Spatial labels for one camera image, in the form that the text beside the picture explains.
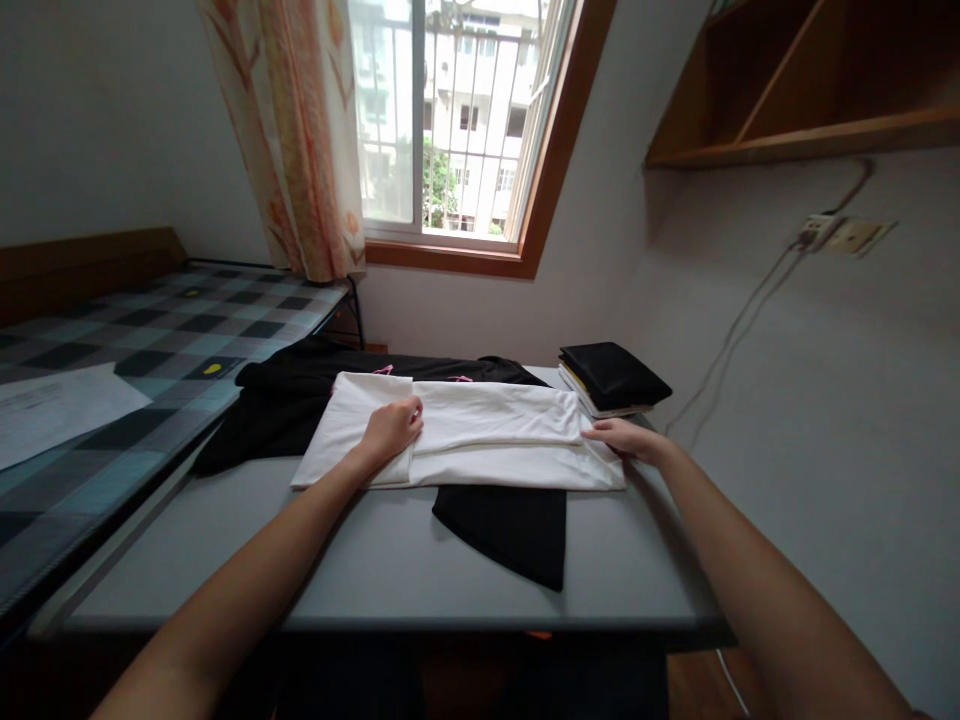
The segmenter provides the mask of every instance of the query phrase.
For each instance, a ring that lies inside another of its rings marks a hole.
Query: checkered mattress
[[[308,335],[347,292],[189,267],[0,328],[0,383],[116,362],[153,400],[0,472],[0,617],[233,402],[240,366]]]

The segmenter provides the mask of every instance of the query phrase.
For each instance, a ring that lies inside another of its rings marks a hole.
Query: curtain
[[[270,258],[315,282],[363,270],[346,0],[198,0]]]

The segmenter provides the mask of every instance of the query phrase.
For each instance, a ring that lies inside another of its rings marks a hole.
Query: forearm
[[[686,453],[671,450],[659,469],[730,626],[784,717],[909,716],[840,616]]]
[[[136,708],[142,716],[151,707],[144,693],[151,691],[170,701],[178,694],[188,700],[200,695],[200,702],[180,710],[198,717],[212,711],[243,659],[303,583],[347,502],[376,469],[375,461],[354,449],[260,530],[160,629],[98,717],[122,716],[124,708]],[[150,676],[169,680],[157,683]],[[189,684],[189,692],[170,687],[177,683]],[[164,692],[164,684],[170,692]],[[166,712],[171,709],[157,715],[175,716]]]

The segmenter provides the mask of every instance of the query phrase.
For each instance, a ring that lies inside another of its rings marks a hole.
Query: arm
[[[720,607],[784,717],[910,717],[853,631],[679,445],[625,420],[602,420],[584,435],[660,471]]]
[[[205,718],[290,603],[353,494],[420,433],[419,398],[382,407],[336,467],[231,557],[137,656],[93,717]]]

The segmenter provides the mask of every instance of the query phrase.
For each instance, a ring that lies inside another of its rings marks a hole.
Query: white pillowcase
[[[573,392],[340,373],[293,487],[307,487],[329,472],[360,442],[371,412],[410,395],[419,395],[423,402],[423,432],[369,487],[622,490],[626,486],[620,459],[604,443],[581,437],[580,431],[590,423]]]

